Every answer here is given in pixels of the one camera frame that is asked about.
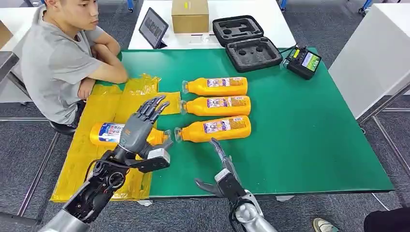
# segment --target open case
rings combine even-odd
[[[214,34],[240,73],[278,65],[283,58],[250,15],[212,21]]]

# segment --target orange bottle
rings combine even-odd
[[[116,146],[125,124],[118,123],[96,123],[90,132],[90,140],[95,145]],[[171,139],[171,130],[161,131],[152,128],[146,139],[151,145],[163,144],[165,140]]]
[[[251,127],[248,116],[234,116],[204,122],[194,122],[185,128],[175,128],[177,142],[208,142],[211,138],[218,140],[245,138],[250,135]]]
[[[245,77],[228,77],[183,81],[183,93],[195,93],[200,96],[235,96],[246,95],[248,81]]]
[[[248,96],[199,97],[193,101],[181,101],[181,113],[190,113],[198,116],[249,115],[250,98]]]

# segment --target yellow plastic bag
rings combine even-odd
[[[102,149],[91,143],[92,125],[100,121],[112,121],[121,94],[90,95],[80,123],[74,134],[67,158],[54,188],[51,200],[65,202],[80,188],[91,161],[101,158]]]
[[[69,200],[83,184],[90,162],[101,158],[107,150],[114,149],[114,147],[96,146],[91,143],[89,133],[92,126],[97,122],[125,123],[143,102],[160,94],[156,93],[159,80],[157,77],[151,78],[143,74],[139,79],[129,80],[123,91],[117,85],[94,86],[67,152],[67,158],[51,196],[52,201],[66,202]],[[171,102],[163,114],[179,113],[179,92],[163,94],[167,95],[165,100]],[[152,173],[143,174],[137,169],[130,169],[123,187],[115,192],[111,200],[147,198],[151,177]]]

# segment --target robotic hand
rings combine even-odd
[[[231,203],[229,221],[234,231],[233,222],[239,222],[247,232],[278,232],[269,222],[264,219],[264,214],[256,201],[255,196],[242,188],[238,174],[235,171],[231,159],[225,155],[219,142],[212,138],[210,143],[214,145],[222,162],[222,171],[215,176],[216,185],[204,183],[196,178],[196,185],[218,197],[226,197]]]
[[[97,218],[114,192],[124,185],[130,168],[138,168],[147,173],[169,167],[170,156],[165,149],[172,141],[168,140],[158,146],[151,146],[146,141],[152,125],[169,105],[168,101],[164,102],[156,110],[164,98],[162,95],[146,101],[131,115],[114,151],[106,151],[101,159],[94,160],[89,165],[87,173],[95,163],[92,176],[85,180],[78,192],[40,232],[88,231],[89,224]],[[136,154],[142,159],[136,160]]]

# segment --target green table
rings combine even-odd
[[[254,194],[383,192],[393,186],[323,63],[306,81],[282,65],[237,73],[223,49],[123,51],[130,76],[161,78],[159,91],[183,80],[245,76],[252,102],[250,137],[221,141],[245,188]],[[194,94],[182,94],[192,100]],[[166,115],[160,130],[218,117]],[[150,197],[209,195],[194,178],[214,183],[220,160],[209,143],[175,143],[171,167],[155,171]]]

